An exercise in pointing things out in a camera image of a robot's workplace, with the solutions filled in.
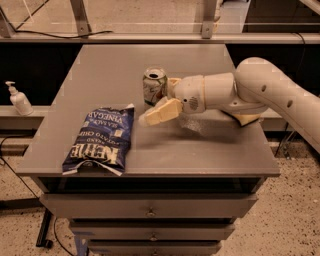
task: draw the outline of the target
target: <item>kettle brand logo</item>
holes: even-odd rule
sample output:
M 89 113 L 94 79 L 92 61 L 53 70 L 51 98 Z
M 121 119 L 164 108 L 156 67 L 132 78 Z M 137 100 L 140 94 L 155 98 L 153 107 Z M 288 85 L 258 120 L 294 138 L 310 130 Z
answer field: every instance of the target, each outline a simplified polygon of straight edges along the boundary
M 70 157 L 82 159 L 104 159 L 110 164 L 117 164 L 118 152 L 118 148 L 85 143 L 73 145 L 70 151 Z

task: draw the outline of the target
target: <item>terrazzo floor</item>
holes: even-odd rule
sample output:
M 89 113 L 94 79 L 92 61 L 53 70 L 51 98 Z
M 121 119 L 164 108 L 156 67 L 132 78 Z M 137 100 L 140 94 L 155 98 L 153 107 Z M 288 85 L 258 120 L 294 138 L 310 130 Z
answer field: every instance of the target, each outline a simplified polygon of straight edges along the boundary
M 275 150 L 277 143 L 270 141 Z M 320 256 L 320 165 L 302 141 L 290 144 L 291 160 L 277 157 L 281 176 L 269 178 L 258 191 L 258 202 L 248 214 L 235 222 L 236 229 L 216 256 Z M 5 157 L 16 169 L 22 157 Z M 40 195 L 33 182 L 25 182 Z M 7 166 L 0 166 L 0 198 L 32 197 L 22 182 Z M 44 209 L 0 211 L 0 255 L 6 256 L 68 256 L 53 233 L 51 221 L 47 239 L 51 249 L 35 246 Z M 56 234 L 62 244 L 76 254 L 73 235 L 66 219 L 58 219 Z

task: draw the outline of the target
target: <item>can lid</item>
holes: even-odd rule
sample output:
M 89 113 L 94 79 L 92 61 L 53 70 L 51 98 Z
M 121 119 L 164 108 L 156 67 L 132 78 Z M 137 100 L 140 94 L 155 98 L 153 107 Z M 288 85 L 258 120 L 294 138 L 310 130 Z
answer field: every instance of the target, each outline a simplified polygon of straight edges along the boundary
M 149 79 L 161 79 L 165 77 L 166 72 L 160 67 L 150 67 L 147 68 L 144 75 Z

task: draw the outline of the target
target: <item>pump bottle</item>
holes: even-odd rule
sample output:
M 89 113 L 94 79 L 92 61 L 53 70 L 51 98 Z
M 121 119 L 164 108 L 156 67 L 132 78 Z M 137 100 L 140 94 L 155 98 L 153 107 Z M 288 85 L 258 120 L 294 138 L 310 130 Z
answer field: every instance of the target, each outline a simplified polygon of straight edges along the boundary
M 9 92 L 11 93 L 10 100 L 16 110 L 22 116 L 30 115 L 33 112 L 33 108 L 23 92 L 19 92 L 12 84 L 15 82 L 6 81 L 6 85 L 9 86 Z

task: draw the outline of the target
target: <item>table top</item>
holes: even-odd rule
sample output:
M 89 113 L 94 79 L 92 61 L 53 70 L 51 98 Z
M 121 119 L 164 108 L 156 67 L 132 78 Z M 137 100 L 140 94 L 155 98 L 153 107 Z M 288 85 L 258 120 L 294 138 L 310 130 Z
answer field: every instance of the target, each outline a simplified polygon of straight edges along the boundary
M 17 173 L 62 176 L 62 163 L 86 115 L 99 107 L 135 106 L 132 145 L 123 176 L 277 176 L 279 168 L 258 122 L 240 127 L 218 110 L 141 127 L 142 77 L 150 66 L 168 77 L 233 72 L 224 45 L 84 45 Z M 110 176 L 107 170 L 68 177 Z

